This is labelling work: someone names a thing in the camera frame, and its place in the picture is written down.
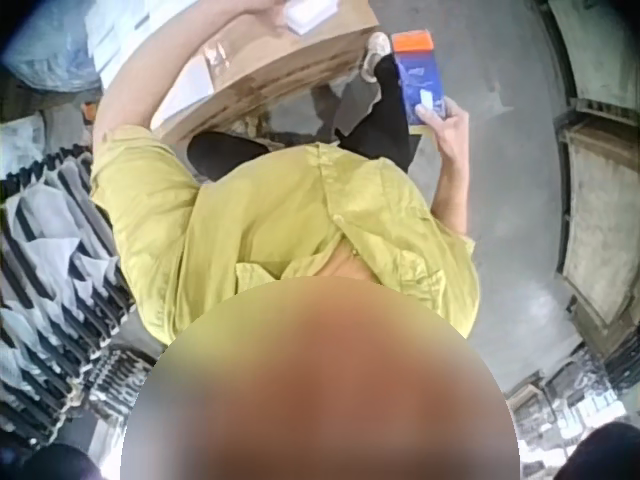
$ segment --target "plastic bag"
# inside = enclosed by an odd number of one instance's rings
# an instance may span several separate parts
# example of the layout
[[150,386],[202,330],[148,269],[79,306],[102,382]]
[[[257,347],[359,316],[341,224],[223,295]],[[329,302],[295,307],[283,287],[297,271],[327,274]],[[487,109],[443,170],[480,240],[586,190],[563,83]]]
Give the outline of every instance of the plastic bag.
[[0,125],[0,178],[42,160],[44,122],[39,113]]
[[2,62],[29,86],[78,92],[100,86],[84,18],[93,0],[46,0],[16,33]]

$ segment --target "yellow shirt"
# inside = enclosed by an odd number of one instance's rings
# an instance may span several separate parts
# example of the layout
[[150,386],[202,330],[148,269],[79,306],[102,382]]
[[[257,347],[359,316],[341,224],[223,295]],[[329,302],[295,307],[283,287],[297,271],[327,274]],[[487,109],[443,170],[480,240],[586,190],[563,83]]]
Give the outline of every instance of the yellow shirt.
[[438,222],[384,158],[307,145],[200,187],[148,130],[121,127],[95,149],[92,187],[142,321],[164,343],[236,293],[315,275],[344,239],[382,285],[465,337],[473,326],[473,243]]

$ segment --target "floor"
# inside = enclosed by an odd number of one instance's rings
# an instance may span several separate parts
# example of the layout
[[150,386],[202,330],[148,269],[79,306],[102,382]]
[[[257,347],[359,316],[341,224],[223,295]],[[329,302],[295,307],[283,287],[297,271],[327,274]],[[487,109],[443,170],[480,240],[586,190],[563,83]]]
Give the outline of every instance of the floor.
[[[555,276],[562,204],[553,122],[565,97],[529,1],[370,0],[387,33],[431,30],[445,91],[471,114],[470,228],[482,300],[470,342],[503,391],[550,371],[580,342],[565,312],[570,293]],[[310,95],[272,112],[277,130],[322,133],[322,125]],[[438,169],[424,139],[410,175],[427,198]]]

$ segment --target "product box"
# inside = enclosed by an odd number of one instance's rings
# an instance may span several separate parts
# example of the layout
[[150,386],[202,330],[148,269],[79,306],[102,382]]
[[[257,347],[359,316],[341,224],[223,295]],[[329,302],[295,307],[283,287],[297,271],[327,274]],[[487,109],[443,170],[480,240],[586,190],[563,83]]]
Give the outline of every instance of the product box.
[[358,68],[377,29],[368,0],[340,0],[337,13],[302,36],[240,17],[202,48],[213,94],[154,132],[177,143],[201,131],[225,129],[269,102],[346,75]]
[[400,70],[409,129],[424,126],[415,113],[419,104],[445,118],[444,91],[431,34],[427,30],[398,33],[392,36],[392,43]]

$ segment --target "orange lid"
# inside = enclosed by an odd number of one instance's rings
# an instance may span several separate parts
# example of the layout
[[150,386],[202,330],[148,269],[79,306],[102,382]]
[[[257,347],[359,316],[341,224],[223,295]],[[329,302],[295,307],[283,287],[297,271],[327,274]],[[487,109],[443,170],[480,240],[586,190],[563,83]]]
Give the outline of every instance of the orange lid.
[[400,52],[430,52],[433,50],[433,39],[428,30],[396,33],[391,37],[393,50]]

